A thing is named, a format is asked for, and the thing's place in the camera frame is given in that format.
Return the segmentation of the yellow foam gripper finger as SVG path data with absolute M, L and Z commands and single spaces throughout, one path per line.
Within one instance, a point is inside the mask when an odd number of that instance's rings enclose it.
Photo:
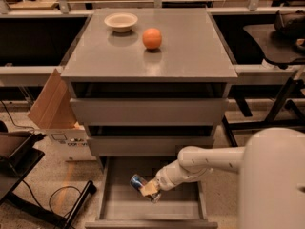
M 145 196 L 151 196 L 159 192 L 157 186 L 154 184 L 152 180 L 150 180 L 147 184 L 140 188 L 141 194 Z

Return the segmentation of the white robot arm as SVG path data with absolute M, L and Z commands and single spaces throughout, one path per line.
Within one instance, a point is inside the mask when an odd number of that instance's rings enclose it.
M 140 189 L 143 196 L 202 178 L 209 168 L 237 172 L 238 229 L 305 229 L 305 134 L 269 128 L 243 147 L 183 148 Z

